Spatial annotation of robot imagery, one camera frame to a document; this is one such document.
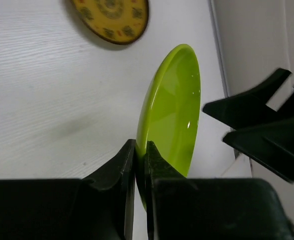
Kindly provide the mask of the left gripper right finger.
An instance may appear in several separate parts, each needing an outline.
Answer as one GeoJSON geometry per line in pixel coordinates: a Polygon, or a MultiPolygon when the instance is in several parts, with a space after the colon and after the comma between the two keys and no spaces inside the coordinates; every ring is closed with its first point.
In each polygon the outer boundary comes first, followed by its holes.
{"type": "Polygon", "coordinates": [[[293,240],[273,187],[259,178],[186,178],[149,141],[145,154],[151,240],[293,240]]]}

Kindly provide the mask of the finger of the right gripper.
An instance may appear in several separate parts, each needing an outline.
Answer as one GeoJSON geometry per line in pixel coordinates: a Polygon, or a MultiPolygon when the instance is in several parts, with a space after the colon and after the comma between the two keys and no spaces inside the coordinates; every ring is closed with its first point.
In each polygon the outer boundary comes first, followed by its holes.
{"type": "Polygon", "coordinates": [[[223,137],[224,143],[294,183],[294,114],[272,109],[224,111],[222,121],[234,129],[223,137]]]}
{"type": "Polygon", "coordinates": [[[202,111],[234,130],[274,123],[294,117],[294,92],[278,110],[267,106],[267,102],[291,76],[292,72],[277,68],[257,86],[229,96],[208,102],[202,111]]]}

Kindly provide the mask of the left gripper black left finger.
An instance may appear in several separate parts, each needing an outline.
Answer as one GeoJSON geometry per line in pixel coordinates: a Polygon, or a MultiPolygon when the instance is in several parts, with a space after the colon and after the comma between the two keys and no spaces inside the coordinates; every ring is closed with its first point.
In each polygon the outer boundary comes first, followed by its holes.
{"type": "Polygon", "coordinates": [[[135,144],[85,178],[0,180],[0,240],[130,240],[135,144]]]}

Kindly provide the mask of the green plate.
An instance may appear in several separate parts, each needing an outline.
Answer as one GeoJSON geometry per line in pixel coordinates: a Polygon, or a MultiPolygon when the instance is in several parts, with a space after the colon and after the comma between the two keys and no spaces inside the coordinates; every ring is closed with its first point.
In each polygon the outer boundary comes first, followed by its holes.
{"type": "Polygon", "coordinates": [[[201,103],[201,74],[195,51],[179,44],[164,58],[146,92],[136,133],[136,183],[146,203],[144,156],[152,141],[181,175],[189,173],[201,103]]]}

